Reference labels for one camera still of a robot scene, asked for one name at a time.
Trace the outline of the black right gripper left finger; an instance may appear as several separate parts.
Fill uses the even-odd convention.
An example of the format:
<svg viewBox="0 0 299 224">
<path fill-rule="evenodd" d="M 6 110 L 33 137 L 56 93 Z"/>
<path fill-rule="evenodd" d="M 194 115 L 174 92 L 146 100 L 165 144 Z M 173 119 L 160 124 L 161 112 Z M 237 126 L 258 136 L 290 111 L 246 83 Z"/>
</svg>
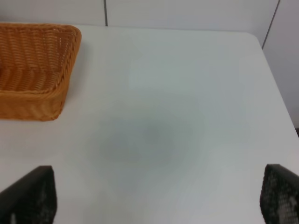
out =
<svg viewBox="0 0 299 224">
<path fill-rule="evenodd" d="M 2 224 L 52 224 L 57 192 L 52 166 L 38 166 L 0 193 Z"/>
</svg>

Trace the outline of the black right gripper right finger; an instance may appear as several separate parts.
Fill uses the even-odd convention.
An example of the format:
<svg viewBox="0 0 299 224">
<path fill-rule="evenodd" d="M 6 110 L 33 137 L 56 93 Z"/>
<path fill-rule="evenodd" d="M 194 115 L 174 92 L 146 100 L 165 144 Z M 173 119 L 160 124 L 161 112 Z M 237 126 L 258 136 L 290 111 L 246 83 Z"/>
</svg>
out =
<svg viewBox="0 0 299 224">
<path fill-rule="evenodd" d="M 299 176 L 279 164 L 266 165 L 260 210 L 266 224 L 297 224 Z"/>
</svg>

